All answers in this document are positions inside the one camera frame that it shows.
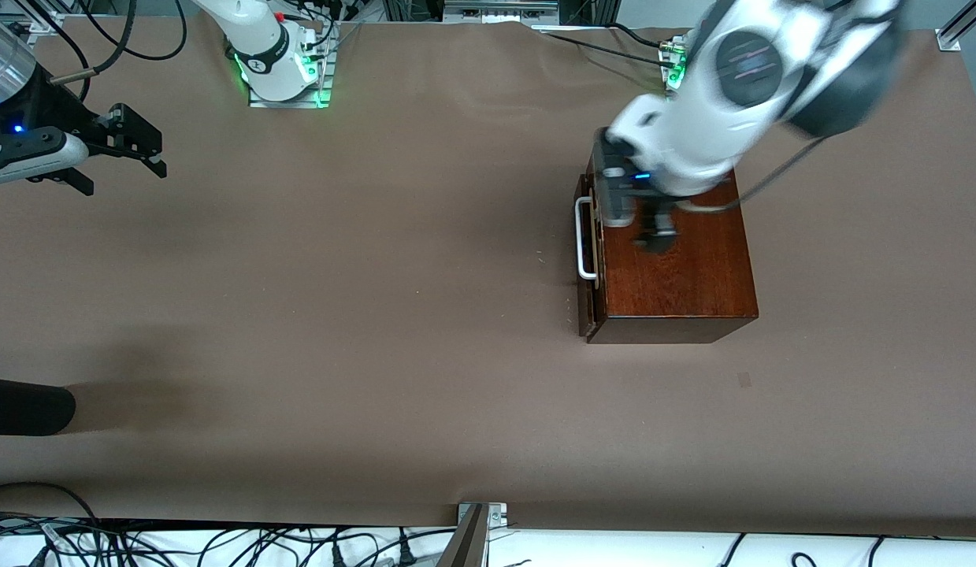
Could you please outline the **wooden drawer with white handle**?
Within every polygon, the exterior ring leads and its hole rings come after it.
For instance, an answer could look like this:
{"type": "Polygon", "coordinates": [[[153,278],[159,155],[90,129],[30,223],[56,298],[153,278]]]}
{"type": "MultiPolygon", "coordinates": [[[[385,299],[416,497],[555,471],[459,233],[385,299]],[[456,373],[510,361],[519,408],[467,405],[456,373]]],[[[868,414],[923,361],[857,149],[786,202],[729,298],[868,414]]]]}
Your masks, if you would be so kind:
{"type": "Polygon", "coordinates": [[[580,175],[575,187],[573,228],[575,239],[575,272],[577,273],[578,335],[591,340],[598,325],[596,316],[596,288],[599,276],[596,268],[595,221],[591,177],[580,175]]]}

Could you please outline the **dark wooden drawer cabinet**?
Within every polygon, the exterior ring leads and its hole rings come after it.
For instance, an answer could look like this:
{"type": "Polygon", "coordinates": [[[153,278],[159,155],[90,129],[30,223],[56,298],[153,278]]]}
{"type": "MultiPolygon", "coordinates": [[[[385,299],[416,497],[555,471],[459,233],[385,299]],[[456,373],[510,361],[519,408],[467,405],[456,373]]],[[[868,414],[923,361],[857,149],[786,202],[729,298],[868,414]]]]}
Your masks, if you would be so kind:
{"type": "Polygon", "coordinates": [[[606,228],[595,200],[602,168],[596,139],[584,175],[591,177],[596,240],[596,325],[591,344],[707,344],[757,320],[753,266],[739,209],[690,214],[671,198],[643,202],[630,226],[606,228]],[[634,245],[636,219],[672,213],[678,236],[667,254],[634,245]]]}

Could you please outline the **aluminium rack with electronics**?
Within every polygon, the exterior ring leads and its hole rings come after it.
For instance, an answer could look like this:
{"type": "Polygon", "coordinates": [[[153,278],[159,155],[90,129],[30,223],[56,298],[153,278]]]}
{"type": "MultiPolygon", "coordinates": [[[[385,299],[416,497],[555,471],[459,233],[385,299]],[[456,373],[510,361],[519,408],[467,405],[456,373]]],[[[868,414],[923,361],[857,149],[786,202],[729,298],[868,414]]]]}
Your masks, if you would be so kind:
{"type": "Polygon", "coordinates": [[[581,28],[618,19],[622,0],[379,0],[387,21],[502,23],[581,28]]]}

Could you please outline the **black rounded cylinder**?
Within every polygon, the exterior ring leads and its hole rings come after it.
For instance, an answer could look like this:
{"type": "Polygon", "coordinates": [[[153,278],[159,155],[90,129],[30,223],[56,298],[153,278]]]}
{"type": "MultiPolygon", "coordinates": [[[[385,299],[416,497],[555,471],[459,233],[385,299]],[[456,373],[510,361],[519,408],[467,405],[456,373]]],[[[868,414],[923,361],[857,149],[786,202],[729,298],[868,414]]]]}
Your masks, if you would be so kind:
{"type": "Polygon", "coordinates": [[[0,435],[56,435],[75,416],[65,387],[0,380],[0,435]]]}

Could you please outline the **grey slanted mounting beam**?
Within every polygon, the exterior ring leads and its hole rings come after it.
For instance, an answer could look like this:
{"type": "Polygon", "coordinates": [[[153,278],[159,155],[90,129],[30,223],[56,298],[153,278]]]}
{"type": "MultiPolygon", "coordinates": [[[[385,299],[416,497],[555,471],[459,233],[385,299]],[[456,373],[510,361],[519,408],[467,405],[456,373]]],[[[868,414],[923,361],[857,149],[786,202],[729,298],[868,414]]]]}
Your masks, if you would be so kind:
{"type": "Polygon", "coordinates": [[[492,512],[487,503],[466,505],[435,567],[483,567],[492,512]]]}

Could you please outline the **aluminium table edge rail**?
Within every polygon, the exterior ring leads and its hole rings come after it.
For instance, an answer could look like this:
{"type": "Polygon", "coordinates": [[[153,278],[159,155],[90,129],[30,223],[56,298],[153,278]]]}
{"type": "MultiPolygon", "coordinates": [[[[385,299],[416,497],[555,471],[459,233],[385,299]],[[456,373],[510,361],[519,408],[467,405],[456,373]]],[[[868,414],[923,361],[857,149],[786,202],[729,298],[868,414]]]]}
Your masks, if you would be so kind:
{"type": "Polygon", "coordinates": [[[75,15],[77,0],[2,0],[6,14],[16,14],[23,23],[29,22],[34,35],[52,35],[50,21],[62,26],[67,16],[75,15]]]}

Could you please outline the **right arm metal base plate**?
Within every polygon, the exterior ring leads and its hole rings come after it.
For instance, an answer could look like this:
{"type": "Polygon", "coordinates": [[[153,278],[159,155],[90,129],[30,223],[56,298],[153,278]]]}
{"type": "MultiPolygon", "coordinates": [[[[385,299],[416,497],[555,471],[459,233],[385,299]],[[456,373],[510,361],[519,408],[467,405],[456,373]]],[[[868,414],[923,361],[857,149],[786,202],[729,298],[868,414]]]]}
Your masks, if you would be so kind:
{"type": "Polygon", "coordinates": [[[247,90],[247,104],[251,108],[266,109],[324,109],[332,97],[334,71],[336,71],[336,44],[340,39],[339,23],[325,23],[321,31],[307,28],[299,22],[285,21],[283,26],[290,32],[291,46],[296,54],[298,83],[302,90],[283,101],[271,101],[258,96],[253,89],[247,90]]]}

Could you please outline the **small metal table bracket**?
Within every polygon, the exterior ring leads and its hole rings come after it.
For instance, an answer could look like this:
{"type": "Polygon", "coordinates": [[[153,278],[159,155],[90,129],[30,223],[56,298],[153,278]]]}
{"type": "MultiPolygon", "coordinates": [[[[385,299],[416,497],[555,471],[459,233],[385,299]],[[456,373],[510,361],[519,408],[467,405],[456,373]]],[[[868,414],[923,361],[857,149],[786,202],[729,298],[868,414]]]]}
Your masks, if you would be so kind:
{"type": "Polygon", "coordinates": [[[484,507],[484,523],[489,532],[509,528],[508,506],[501,502],[460,502],[458,505],[458,525],[477,506],[484,507]]]}

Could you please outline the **aluminium frame corner profile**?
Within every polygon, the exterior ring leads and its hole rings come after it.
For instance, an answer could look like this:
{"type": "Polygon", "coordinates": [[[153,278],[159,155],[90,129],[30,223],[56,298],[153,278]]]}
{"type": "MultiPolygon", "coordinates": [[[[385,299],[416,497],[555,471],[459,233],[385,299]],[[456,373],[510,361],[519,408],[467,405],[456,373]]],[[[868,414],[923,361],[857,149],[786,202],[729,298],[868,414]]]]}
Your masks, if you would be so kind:
{"type": "Polygon", "coordinates": [[[959,53],[960,40],[976,28],[976,0],[969,0],[942,28],[935,29],[941,53],[959,53]]]}

